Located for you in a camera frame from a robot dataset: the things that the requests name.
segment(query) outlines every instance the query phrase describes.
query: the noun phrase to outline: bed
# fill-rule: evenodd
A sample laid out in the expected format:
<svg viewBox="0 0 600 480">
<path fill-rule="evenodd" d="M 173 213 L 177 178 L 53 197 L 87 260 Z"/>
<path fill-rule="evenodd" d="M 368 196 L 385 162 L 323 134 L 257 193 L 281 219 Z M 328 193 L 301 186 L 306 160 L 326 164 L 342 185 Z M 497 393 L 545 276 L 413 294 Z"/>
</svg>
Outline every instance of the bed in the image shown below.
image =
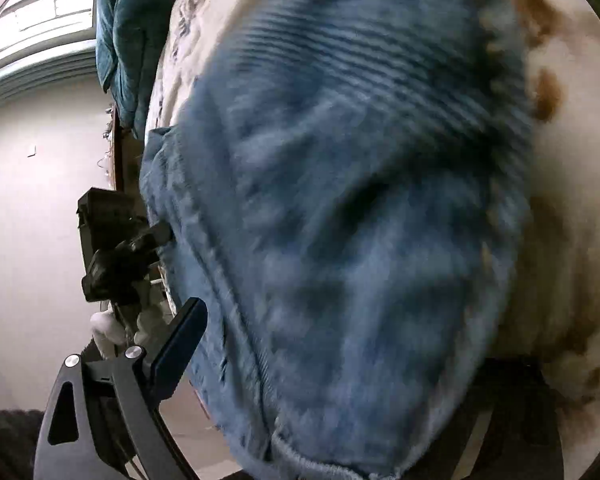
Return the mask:
<svg viewBox="0 0 600 480">
<path fill-rule="evenodd" d="M 146 131 L 177 121 L 215 47 L 259 1 L 175 0 Z M 543 123 L 532 182 L 538 201 L 523 248 L 535 266 L 519 269 L 520 294 L 496 351 L 546 357 L 544 374 L 560 399 L 564 477 L 576 480 L 600 452 L 600 21 L 586 0 L 544 0 L 549 15 L 534 14 L 535 0 L 517 2 L 532 36 L 530 93 Z M 540 297 L 549 306 L 538 308 Z"/>
</svg>

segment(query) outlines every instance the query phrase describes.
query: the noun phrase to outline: wall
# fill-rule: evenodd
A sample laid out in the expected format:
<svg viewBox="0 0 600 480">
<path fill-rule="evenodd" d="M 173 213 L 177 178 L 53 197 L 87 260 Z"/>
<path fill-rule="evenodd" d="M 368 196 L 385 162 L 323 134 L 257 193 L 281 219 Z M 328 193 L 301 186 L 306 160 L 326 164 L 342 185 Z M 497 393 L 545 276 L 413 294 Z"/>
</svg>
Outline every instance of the wall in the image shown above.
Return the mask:
<svg viewBox="0 0 600 480">
<path fill-rule="evenodd" d="M 107 105 L 90 76 L 0 108 L 0 408 L 44 408 L 62 360 L 91 337 L 75 211 L 109 187 Z"/>
</svg>

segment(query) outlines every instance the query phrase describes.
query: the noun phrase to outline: screw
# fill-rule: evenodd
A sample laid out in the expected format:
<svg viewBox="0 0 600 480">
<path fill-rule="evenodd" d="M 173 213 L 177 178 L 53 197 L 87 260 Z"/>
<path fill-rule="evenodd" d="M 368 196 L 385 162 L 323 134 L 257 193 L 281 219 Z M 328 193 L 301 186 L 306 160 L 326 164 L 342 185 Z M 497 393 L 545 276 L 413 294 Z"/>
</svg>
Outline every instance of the screw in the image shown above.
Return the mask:
<svg viewBox="0 0 600 480">
<path fill-rule="evenodd" d="M 73 354 L 64 360 L 64 366 L 66 366 L 67 368 L 73 368 L 79 362 L 80 362 L 80 356 Z"/>
<path fill-rule="evenodd" d="M 125 350 L 125 356 L 129 359 L 135 359 L 142 353 L 142 348 L 139 346 L 130 346 Z"/>
</svg>

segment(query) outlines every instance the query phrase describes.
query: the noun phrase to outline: window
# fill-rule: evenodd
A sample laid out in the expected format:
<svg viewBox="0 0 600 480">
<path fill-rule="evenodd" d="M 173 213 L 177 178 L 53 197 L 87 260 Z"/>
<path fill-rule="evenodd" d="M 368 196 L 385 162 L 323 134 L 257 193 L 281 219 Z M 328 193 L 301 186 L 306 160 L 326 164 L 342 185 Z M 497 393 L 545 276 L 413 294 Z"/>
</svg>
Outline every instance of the window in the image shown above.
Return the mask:
<svg viewBox="0 0 600 480">
<path fill-rule="evenodd" d="M 91 28 L 92 14 L 93 0 L 9 0 L 0 13 L 0 54 Z"/>
</svg>

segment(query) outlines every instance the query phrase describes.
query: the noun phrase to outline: silver bolt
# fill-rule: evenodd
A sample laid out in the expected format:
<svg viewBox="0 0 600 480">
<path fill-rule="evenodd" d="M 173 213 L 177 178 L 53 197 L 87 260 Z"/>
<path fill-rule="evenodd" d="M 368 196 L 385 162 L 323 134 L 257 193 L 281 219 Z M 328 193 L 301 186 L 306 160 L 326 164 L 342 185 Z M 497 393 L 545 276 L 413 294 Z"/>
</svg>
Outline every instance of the silver bolt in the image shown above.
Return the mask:
<svg viewBox="0 0 600 480">
<path fill-rule="evenodd" d="M 64 360 L 64 366 L 66 366 L 67 368 L 73 368 L 79 362 L 80 362 L 80 356 L 73 354 Z"/>
<path fill-rule="evenodd" d="M 125 356 L 129 359 L 135 359 L 142 353 L 142 348 L 139 346 L 130 346 L 125 350 Z"/>
</svg>

